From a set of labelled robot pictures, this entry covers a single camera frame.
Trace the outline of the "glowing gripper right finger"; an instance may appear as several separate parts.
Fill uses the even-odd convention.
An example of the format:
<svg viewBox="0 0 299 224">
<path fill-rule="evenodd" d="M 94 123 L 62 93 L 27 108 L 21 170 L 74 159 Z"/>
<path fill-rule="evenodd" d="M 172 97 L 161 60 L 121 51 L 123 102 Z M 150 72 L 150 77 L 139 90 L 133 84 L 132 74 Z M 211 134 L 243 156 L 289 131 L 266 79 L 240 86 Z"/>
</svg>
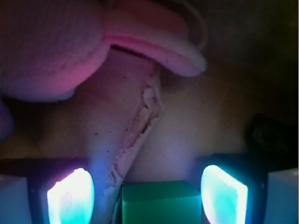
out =
<svg viewBox="0 0 299 224">
<path fill-rule="evenodd" d="M 297 224 L 298 156 L 213 154 L 201 176 L 211 224 Z"/>
</svg>

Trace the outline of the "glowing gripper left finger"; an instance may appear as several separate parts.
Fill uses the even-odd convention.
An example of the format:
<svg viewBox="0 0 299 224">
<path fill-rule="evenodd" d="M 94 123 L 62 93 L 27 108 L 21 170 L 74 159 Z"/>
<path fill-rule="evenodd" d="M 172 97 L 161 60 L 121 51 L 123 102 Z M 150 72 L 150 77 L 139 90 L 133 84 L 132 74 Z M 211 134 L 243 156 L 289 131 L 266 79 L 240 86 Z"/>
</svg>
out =
<svg viewBox="0 0 299 224">
<path fill-rule="evenodd" d="M 85 158 L 3 159 L 0 172 L 27 180 L 35 224 L 88 224 L 95 186 Z"/>
</svg>

